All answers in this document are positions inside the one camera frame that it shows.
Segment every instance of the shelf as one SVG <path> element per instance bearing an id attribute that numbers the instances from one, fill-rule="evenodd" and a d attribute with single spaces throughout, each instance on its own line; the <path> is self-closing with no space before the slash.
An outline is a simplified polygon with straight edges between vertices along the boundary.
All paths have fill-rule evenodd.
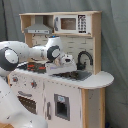
<path id="1" fill-rule="evenodd" d="M 73 33 L 52 33 L 54 35 L 68 35 L 68 36 L 84 36 L 84 37 L 92 37 L 91 34 L 73 34 Z"/>
<path id="2" fill-rule="evenodd" d="M 96 14 L 102 11 L 80 11 L 80 12 L 47 12 L 47 13 L 24 13 L 19 15 L 73 15 L 73 14 Z"/>

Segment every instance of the burner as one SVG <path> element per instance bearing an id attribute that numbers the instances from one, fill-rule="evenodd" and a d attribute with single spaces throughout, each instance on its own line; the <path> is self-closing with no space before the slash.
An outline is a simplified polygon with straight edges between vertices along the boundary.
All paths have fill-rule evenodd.
<path id="1" fill-rule="evenodd" d="M 41 63 L 29 62 L 17 68 L 31 71 L 31 72 L 37 72 L 37 73 L 43 73 L 43 74 L 46 73 L 45 64 L 41 64 Z"/>

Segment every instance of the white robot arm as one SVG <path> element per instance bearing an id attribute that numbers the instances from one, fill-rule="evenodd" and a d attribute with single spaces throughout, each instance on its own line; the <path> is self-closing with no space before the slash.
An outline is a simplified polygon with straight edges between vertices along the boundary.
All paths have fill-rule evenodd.
<path id="1" fill-rule="evenodd" d="M 30 57 L 35 60 L 49 60 L 45 64 L 49 75 L 76 71 L 76 63 L 72 55 L 63 52 L 61 39 L 51 36 L 45 46 L 35 46 L 30 49 Z"/>
<path id="2" fill-rule="evenodd" d="M 49 75 L 76 70 L 72 56 L 63 52 L 59 37 L 50 37 L 46 46 L 32 48 L 18 41 L 0 42 L 0 123 L 11 124 L 14 128 L 48 128 L 43 117 L 30 113 L 22 106 L 4 80 L 19 62 L 28 58 L 50 60 L 46 63 Z"/>

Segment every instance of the oven door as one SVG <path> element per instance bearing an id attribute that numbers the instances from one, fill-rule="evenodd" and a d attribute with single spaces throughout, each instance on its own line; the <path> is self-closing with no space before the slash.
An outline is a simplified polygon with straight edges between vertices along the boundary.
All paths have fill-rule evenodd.
<path id="1" fill-rule="evenodd" d="M 78 33 L 78 15 L 55 15 L 55 33 Z"/>
<path id="2" fill-rule="evenodd" d="M 42 93 L 23 89 L 20 87 L 11 87 L 14 94 L 18 97 L 21 104 L 31 113 L 44 116 L 44 96 Z"/>

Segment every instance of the wooden toy kitchen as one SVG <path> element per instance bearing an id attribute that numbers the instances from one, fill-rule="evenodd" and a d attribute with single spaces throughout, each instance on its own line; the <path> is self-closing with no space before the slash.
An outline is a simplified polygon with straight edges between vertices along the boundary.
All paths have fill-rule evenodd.
<path id="1" fill-rule="evenodd" d="M 101 71 L 101 12 L 26 13 L 20 17 L 29 47 L 45 45 L 49 36 L 59 36 L 64 52 L 73 55 L 78 67 L 71 76 L 49 76 L 43 61 L 19 64 L 9 79 L 20 102 L 44 116 L 49 128 L 104 128 L 105 87 L 114 78 Z"/>

